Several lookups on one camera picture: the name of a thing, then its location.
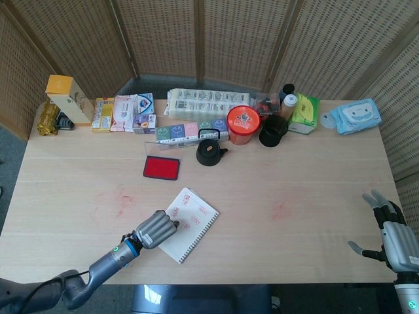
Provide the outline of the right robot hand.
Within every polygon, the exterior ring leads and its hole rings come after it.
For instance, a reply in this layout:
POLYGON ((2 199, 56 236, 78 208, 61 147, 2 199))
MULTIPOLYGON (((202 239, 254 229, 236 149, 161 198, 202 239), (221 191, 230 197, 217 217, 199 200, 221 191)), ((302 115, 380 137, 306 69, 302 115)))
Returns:
POLYGON ((386 263, 395 273, 418 273, 418 238, 407 225, 401 208, 375 189, 363 194, 362 198, 373 210, 382 248, 380 251, 367 250, 349 241, 350 248, 360 256, 386 263))

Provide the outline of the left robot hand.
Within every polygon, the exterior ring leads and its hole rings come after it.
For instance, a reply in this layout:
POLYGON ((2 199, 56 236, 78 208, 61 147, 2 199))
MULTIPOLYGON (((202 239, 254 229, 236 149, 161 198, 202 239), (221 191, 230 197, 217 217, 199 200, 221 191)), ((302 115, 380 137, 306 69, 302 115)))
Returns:
POLYGON ((176 233, 179 222, 172 220, 163 210, 155 211, 143 221, 134 234, 146 249, 153 249, 176 233))

